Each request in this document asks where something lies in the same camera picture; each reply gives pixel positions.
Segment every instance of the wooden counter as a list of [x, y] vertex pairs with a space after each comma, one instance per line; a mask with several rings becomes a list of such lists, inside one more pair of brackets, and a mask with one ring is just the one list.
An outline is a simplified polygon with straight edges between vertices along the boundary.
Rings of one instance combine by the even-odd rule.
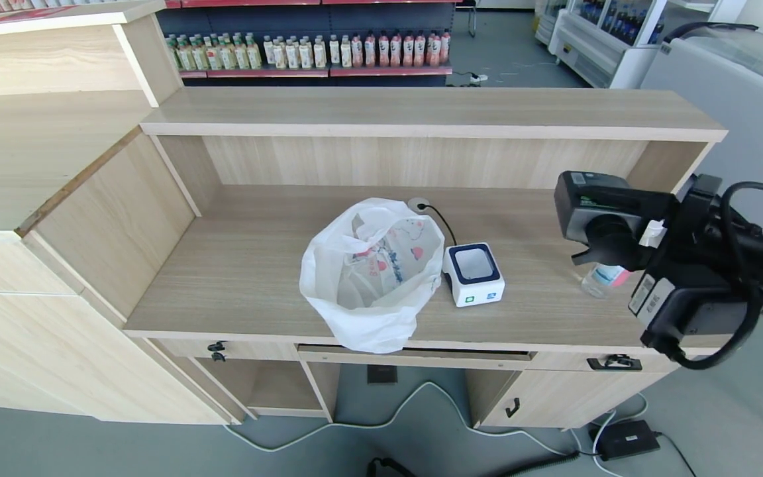
[[[584, 293], [579, 281], [588, 268], [570, 263], [584, 247], [561, 238], [552, 191], [530, 189], [225, 186], [178, 242], [125, 331], [336, 345], [299, 293], [310, 239], [355, 202], [416, 196], [441, 209], [458, 242], [491, 245], [506, 288], [499, 303], [456, 308], [442, 285], [407, 346], [655, 353], [642, 349], [642, 326], [627, 310], [633, 285], [608, 301]], [[693, 337], [684, 345], [702, 353], [724, 341]]]

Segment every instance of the label sticker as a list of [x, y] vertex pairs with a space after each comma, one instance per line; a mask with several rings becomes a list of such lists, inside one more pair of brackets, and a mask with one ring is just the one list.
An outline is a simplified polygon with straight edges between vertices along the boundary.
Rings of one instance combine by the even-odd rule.
[[641, 283], [635, 289], [635, 293], [632, 293], [632, 301], [629, 302], [629, 310], [631, 310], [635, 315], [638, 314], [638, 310], [640, 310], [641, 306], [644, 305], [646, 297], [649, 296], [649, 292], [652, 291], [654, 286], [655, 278], [644, 274], [644, 277], [641, 278]]
[[673, 290], [675, 289], [676, 287], [666, 278], [661, 278], [658, 283], [655, 284], [655, 288], [652, 289], [646, 303], [644, 303], [640, 311], [636, 314], [638, 320], [641, 323], [644, 323], [645, 327], [649, 326], [649, 323], [651, 323], [655, 318], [655, 315], [658, 314], [661, 306], [667, 301], [667, 297], [670, 296], [670, 293], [673, 293]]

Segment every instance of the power cord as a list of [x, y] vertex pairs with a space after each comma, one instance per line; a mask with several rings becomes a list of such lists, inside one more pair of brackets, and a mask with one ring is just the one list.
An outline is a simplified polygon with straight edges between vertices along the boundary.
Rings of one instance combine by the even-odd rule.
[[682, 450], [679, 449], [679, 446], [676, 446], [676, 442], [673, 441], [669, 437], [669, 435], [667, 435], [667, 434], [665, 434], [663, 432], [658, 432], [658, 431], [653, 432], [653, 434], [655, 434], [655, 437], [664, 437], [667, 441], [670, 441], [670, 444], [672, 444], [672, 446], [676, 450], [676, 452], [679, 453], [680, 458], [682, 458], [682, 462], [684, 462], [685, 465], [687, 466], [687, 470], [691, 471], [691, 475], [693, 475], [693, 477], [697, 477], [697, 473], [693, 471], [693, 467], [691, 467], [691, 464], [688, 464], [687, 459], [685, 458], [685, 455], [682, 454]]
[[399, 416], [399, 412], [402, 411], [402, 408], [405, 407], [406, 404], [408, 404], [409, 401], [411, 401], [411, 398], [413, 398], [418, 392], [420, 392], [421, 389], [424, 389], [426, 387], [434, 387], [435, 389], [439, 390], [439, 392], [443, 393], [444, 396], [446, 396], [447, 399], [449, 399], [449, 402], [455, 407], [455, 411], [458, 413], [458, 418], [461, 419], [461, 423], [463, 423], [464, 428], [467, 429], [469, 432], [473, 432], [474, 434], [478, 435], [485, 435], [485, 437], [506, 437], [507, 435], [517, 435], [522, 434], [525, 437], [530, 438], [532, 441], [534, 441], [536, 444], [538, 444], [540, 447], [542, 447], [545, 450], [548, 450], [549, 452], [557, 455], [557, 456], [570, 456], [573, 453], [564, 453], [560, 452], [559, 450], [555, 450], [552, 447], [547, 446], [542, 441], [540, 441], [538, 438], [534, 437], [534, 435], [529, 434], [528, 432], [524, 431], [523, 429], [514, 429], [514, 431], [507, 431], [507, 432], [500, 432], [497, 434], [493, 434], [490, 432], [485, 431], [478, 431], [478, 429], [470, 428], [466, 421], [464, 420], [464, 415], [461, 414], [461, 410], [458, 409], [458, 406], [455, 405], [455, 401], [452, 398], [452, 396], [449, 395], [448, 392], [446, 392], [445, 389], [438, 386], [432, 381], [426, 381], [423, 384], [420, 384], [420, 386], [417, 386], [415, 390], [411, 392], [411, 394], [408, 395], [407, 398], [405, 398], [405, 401], [402, 401], [401, 404], [399, 404], [399, 407], [396, 408], [396, 411], [394, 411], [393, 416], [390, 417], [387, 421], [383, 423], [379, 423], [379, 425], [353, 425], [352, 423], [327, 423], [326, 425], [322, 425], [318, 427], [317, 429], [314, 429], [314, 431], [308, 432], [306, 435], [302, 435], [302, 437], [298, 437], [292, 441], [285, 442], [285, 444], [282, 444], [278, 447], [264, 447], [260, 444], [256, 444], [254, 441], [251, 441], [248, 437], [245, 437], [245, 435], [240, 434], [239, 432], [235, 431], [235, 429], [231, 428], [230, 425], [223, 425], [223, 428], [225, 428], [225, 431], [228, 431], [233, 435], [233, 437], [236, 437], [237, 439], [240, 439], [243, 442], [246, 442], [246, 444], [249, 444], [249, 446], [254, 447], [255, 449], [258, 449], [261, 452], [279, 452], [282, 449], [285, 449], [287, 447], [293, 446], [293, 444], [296, 444], [297, 442], [304, 441], [305, 439], [308, 439], [309, 437], [312, 437], [312, 435], [317, 434], [318, 432], [322, 432], [325, 429], [329, 429], [332, 427], [344, 427], [349, 429], [382, 429], [387, 427], [388, 425], [391, 425], [393, 421], [396, 420], [396, 417]]
[[455, 239], [455, 232], [452, 231], [452, 227], [449, 227], [448, 221], [446, 221], [445, 218], [443, 218], [443, 214], [440, 213], [440, 211], [430, 203], [418, 203], [417, 209], [420, 209], [421, 211], [424, 211], [425, 209], [432, 209], [437, 214], [437, 217], [440, 217], [440, 220], [443, 221], [443, 225], [446, 226], [446, 229], [449, 230], [449, 235], [452, 237], [452, 244], [458, 245], [458, 241]]

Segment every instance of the power adapter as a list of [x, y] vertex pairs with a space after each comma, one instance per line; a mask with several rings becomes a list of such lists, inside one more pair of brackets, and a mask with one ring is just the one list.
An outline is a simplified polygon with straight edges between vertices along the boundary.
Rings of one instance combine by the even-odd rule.
[[[597, 432], [599, 427], [591, 429], [591, 441], [596, 439]], [[606, 427], [593, 451], [598, 452], [603, 461], [609, 461], [654, 452], [660, 448], [646, 421], [630, 421]]]

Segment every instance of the black cable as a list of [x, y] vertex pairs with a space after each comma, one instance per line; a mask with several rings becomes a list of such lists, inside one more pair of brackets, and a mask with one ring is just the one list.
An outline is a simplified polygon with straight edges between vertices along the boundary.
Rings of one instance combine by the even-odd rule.
[[732, 196], [745, 188], [751, 188], [755, 190], [763, 190], [763, 182], [736, 182], [726, 189], [720, 200], [720, 212], [721, 212], [721, 224], [723, 226], [723, 238], [729, 243], [729, 248], [732, 249], [732, 254], [735, 259], [735, 265], [740, 272], [740, 285], [742, 287], [742, 294], [747, 297], [747, 311], [744, 315], [744, 321], [741, 322], [738, 329], [735, 330], [729, 341], [723, 345], [719, 350], [711, 356], [706, 356], [699, 360], [690, 360], [685, 356], [685, 352], [679, 347], [678, 343], [670, 345], [670, 349], [666, 351], [666, 356], [672, 360], [675, 360], [678, 364], [684, 368], [702, 370], [712, 368], [724, 360], [729, 359], [732, 353], [744, 344], [747, 338], [750, 338], [755, 325], [758, 324], [758, 319], [761, 316], [761, 310], [763, 309], [763, 289], [754, 283], [750, 277], [750, 271], [747, 270], [746, 260], [744, 259], [744, 253], [738, 244], [738, 238], [735, 235], [735, 226], [732, 220]]
[[452, 244], [457, 245], [458, 241], [455, 239], [455, 232], [452, 231], [452, 227], [449, 227], [448, 221], [443, 218], [443, 214], [440, 213], [440, 211], [434, 206], [429, 205], [429, 203], [421, 203], [421, 206], [417, 206], [418, 209], [422, 211], [422, 209], [432, 209], [437, 214], [437, 217], [440, 217], [440, 220], [443, 221], [443, 225], [446, 226], [446, 229], [449, 230], [449, 235], [452, 237]]
[[659, 435], [660, 435], [661, 437], [666, 438], [667, 441], [670, 441], [670, 444], [672, 444], [672, 446], [676, 450], [676, 452], [679, 453], [680, 458], [682, 458], [682, 462], [684, 462], [685, 465], [687, 466], [687, 470], [691, 471], [691, 475], [693, 475], [693, 477], [697, 477], [697, 473], [693, 471], [693, 467], [691, 467], [691, 464], [688, 464], [687, 459], [685, 458], [685, 455], [682, 454], [682, 450], [679, 449], [679, 446], [676, 446], [676, 442], [673, 441], [669, 437], [669, 435], [667, 435], [667, 434], [665, 434], [663, 432], [654, 432], [653, 434], [655, 434], [655, 437], [659, 437]]

